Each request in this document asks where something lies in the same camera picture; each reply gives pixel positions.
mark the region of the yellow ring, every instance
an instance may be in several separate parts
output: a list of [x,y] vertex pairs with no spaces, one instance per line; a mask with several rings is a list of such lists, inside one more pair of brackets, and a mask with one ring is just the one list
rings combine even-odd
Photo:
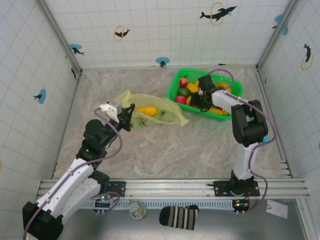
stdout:
[[[120,38],[119,40],[117,40],[117,39],[116,39],[116,31],[117,31],[119,28],[122,28],[122,35],[121,35],[121,38]],[[113,39],[114,39],[116,42],[120,42],[120,41],[123,39],[124,34],[125,34],[125,28],[124,28],[124,26],[119,25],[119,26],[117,26],[116,29],[114,30]]]
[[67,70],[69,74],[72,74],[70,62],[68,62]]
[[310,56],[312,57],[312,60],[311,60],[311,63],[310,63],[310,66],[308,66],[307,68],[304,68],[304,60],[307,58],[307,56],[305,55],[303,58],[302,58],[302,61],[301,61],[301,69],[303,71],[307,71],[311,66],[312,64],[314,63],[314,55],[312,53],[310,53]]
[[223,5],[221,2],[219,2],[219,1],[215,2],[215,3],[212,5],[212,7],[211,7],[211,12],[210,12],[210,19],[211,19],[211,24],[212,24],[212,26],[220,26],[220,25],[224,22],[224,20],[225,20],[225,17],[223,17],[223,18],[222,18],[222,21],[221,21],[219,24],[215,24],[215,23],[212,21],[212,10],[214,9],[215,5],[217,5],[217,4],[220,4],[222,7],[224,6],[224,5]]

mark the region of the green basket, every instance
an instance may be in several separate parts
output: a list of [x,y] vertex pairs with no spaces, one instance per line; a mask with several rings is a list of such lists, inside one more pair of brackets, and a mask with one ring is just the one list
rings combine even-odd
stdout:
[[[175,101],[175,98],[177,96],[177,91],[180,88],[180,78],[187,76],[187,78],[189,79],[190,83],[195,83],[198,78],[207,75],[207,72],[205,71],[200,71],[200,70],[196,70],[196,69],[192,69],[192,68],[182,68],[180,69],[174,79],[173,82],[169,88],[168,91],[168,99],[170,99],[171,101]],[[225,76],[219,76],[216,74],[210,74],[213,83],[219,84],[219,83],[225,83],[225,84],[230,84],[232,82],[232,79],[229,77],[225,77]],[[242,94],[244,93],[244,88],[241,85],[240,82],[238,82],[237,80],[234,80],[233,85],[231,86],[231,92],[233,95],[236,95],[237,97],[242,97]],[[201,116],[207,117],[207,118],[211,118],[211,119],[215,119],[218,121],[226,121],[231,119],[231,115],[228,116],[222,116],[219,114],[215,114],[209,111],[206,112],[201,112],[201,110],[199,108],[193,107],[193,106],[188,106],[185,104],[181,104],[181,103],[177,103],[182,110],[187,111],[187,112],[191,112],[194,114],[199,114]]]

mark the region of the red apple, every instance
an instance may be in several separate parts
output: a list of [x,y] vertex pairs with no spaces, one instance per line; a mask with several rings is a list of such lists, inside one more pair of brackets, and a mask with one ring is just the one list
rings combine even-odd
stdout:
[[189,81],[187,76],[183,76],[180,78],[180,88],[184,88],[188,85]]
[[174,101],[179,104],[186,104],[187,98],[185,96],[176,96]]

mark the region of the striped sock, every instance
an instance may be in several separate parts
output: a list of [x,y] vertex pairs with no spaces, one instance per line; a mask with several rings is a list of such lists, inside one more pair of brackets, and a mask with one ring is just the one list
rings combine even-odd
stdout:
[[199,208],[196,205],[166,206],[161,210],[159,222],[163,226],[193,230],[198,213]]

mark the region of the white tiled wall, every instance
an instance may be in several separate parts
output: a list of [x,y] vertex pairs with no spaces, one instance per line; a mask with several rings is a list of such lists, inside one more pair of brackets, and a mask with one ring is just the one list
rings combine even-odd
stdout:
[[[293,175],[306,179],[316,209],[312,214],[319,219],[320,1],[302,1],[288,29],[263,69],[265,87]],[[305,44],[313,55],[306,65]]]
[[[46,0],[83,68],[168,65],[257,64],[289,0]],[[213,26],[216,2],[235,7]],[[212,14],[222,8],[216,3]],[[129,33],[114,40],[118,26]]]
[[[33,0],[0,1],[0,239],[21,239],[22,207],[49,178],[76,80]],[[43,104],[34,100],[46,90]]]

